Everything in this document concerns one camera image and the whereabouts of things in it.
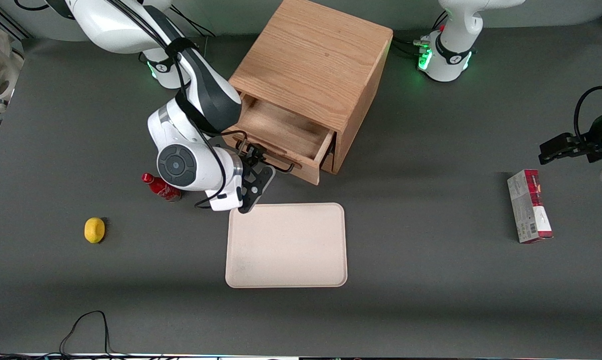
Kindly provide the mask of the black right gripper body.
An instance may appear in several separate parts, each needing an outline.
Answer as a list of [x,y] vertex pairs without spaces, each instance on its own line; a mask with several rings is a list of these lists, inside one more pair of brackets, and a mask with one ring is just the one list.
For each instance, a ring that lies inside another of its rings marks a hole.
[[245,156],[246,146],[247,145],[237,145],[237,153],[243,167],[242,177],[257,177],[259,174],[259,165],[253,166],[253,157]]

